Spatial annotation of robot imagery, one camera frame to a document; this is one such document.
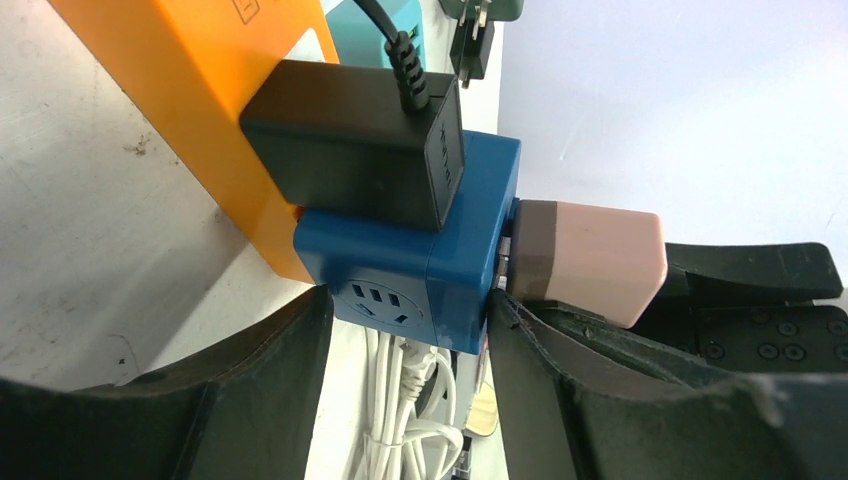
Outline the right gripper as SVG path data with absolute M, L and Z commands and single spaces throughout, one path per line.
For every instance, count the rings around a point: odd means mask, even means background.
M 825 245 L 668 243 L 666 254 L 665 283 L 634 333 L 729 371 L 847 372 L 843 310 L 777 306 L 842 294 Z

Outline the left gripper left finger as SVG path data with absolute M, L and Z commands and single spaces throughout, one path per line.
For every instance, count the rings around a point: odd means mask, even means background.
M 122 385 L 3 381 L 5 479 L 301 479 L 333 301 L 304 292 L 251 327 Z

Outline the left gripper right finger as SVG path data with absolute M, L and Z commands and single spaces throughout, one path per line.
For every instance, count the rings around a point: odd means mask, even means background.
M 577 307 L 488 298 L 513 479 L 843 479 L 847 377 L 737 373 Z

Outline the white charger plug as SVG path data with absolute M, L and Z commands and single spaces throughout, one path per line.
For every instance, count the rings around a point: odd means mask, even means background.
M 558 301 L 632 328 L 667 278 L 654 213 L 547 200 L 518 202 L 506 289 L 517 300 Z

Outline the blue plug adapter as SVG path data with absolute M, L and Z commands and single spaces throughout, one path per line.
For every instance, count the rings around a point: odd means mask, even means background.
M 521 143 L 473 131 L 464 140 L 464 176 L 440 232 L 314 210 L 302 216 L 294 248 L 314 283 L 329 289 L 338 319 L 453 351 L 481 351 Z

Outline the black power adapter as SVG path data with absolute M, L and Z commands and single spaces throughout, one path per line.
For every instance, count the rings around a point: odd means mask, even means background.
M 462 16 L 454 30 L 449 58 L 460 86 L 468 89 L 472 80 L 485 78 L 495 27 L 486 19 L 485 9 L 476 18 Z

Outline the teal power strip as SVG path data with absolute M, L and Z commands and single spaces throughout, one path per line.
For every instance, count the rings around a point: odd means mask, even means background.
M 380 30 L 354 1 L 323 1 L 325 18 L 342 65 L 390 68 Z M 426 66 L 422 9 L 419 1 L 381 1 L 399 30 L 405 30 L 422 66 Z

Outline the green cube plug adapter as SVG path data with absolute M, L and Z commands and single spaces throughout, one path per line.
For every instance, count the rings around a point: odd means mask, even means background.
M 450 18 L 459 20 L 476 18 L 481 9 L 485 9 L 486 19 L 498 22 L 517 20 L 524 9 L 523 0 L 439 0 L 443 12 Z

